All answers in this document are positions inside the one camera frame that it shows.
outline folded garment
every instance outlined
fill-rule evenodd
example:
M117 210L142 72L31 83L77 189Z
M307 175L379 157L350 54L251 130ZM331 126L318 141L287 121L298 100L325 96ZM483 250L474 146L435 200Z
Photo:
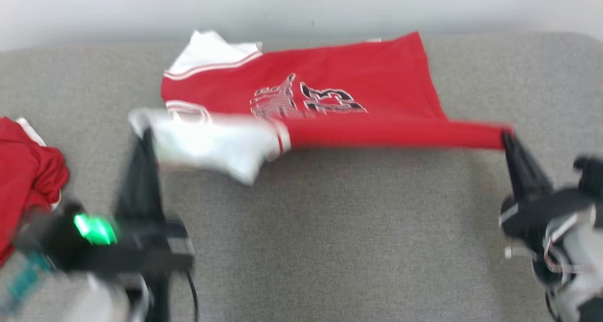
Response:
M30 208L50 210L69 178L63 155L26 120L0 118L0 265L11 255L11 237Z
M195 32L161 95L174 123L157 112L130 116L138 132L153 127L160 165L209 165L244 182L292 148L502 149L511 131L446 117L417 33L263 53Z

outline robotic hand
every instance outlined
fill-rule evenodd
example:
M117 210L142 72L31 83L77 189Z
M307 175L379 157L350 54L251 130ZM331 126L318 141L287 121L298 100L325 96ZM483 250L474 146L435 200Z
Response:
M527 247L507 248L507 257L532 258L556 322L603 320L603 160L578 158L579 185L555 191L518 139L503 140L513 195L499 225Z
M0 321L21 305L47 274L88 274L65 322L167 322L168 281L182 273L198 300L190 272L192 244L179 219L166 219L151 133L137 140L112 217L96 217L63 200L52 213L32 212L13 244L26 266L0 300Z

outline red cloth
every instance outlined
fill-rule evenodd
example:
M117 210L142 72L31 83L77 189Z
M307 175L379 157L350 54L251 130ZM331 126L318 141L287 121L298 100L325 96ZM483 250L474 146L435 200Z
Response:
M23 212L50 209L69 172L58 149L40 146L21 125L0 118L0 265L11 255L11 238Z
M501 135L511 130L446 118L417 33L385 42L256 53L235 64L167 72L162 97L168 108L171 101L185 101L210 114L278 118L293 148L502 149Z

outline green led light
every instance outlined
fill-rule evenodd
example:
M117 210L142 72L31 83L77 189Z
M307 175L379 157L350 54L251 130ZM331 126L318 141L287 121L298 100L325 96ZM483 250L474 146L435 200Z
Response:
M115 231L107 219L79 214L73 218L73 223L81 236L87 239L90 244L110 245L117 243Z

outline gray couch cushion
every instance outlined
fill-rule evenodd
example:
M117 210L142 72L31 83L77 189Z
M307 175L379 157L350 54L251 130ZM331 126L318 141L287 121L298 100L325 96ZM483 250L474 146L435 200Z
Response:
M557 185L576 180L576 154L603 152L600 43L492 34L424 44L448 116L514 124ZM2 53L0 114L24 116L60 148L67 193L106 212L131 148L127 112L161 107L161 74L183 47ZM253 187L211 172L162 184L165 210L193 236L203 321L549 321L528 262L504 259L499 152L306 150L265 165ZM49 281L23 320L57 321L81 285ZM186 281L172 286L173 320L192 320Z

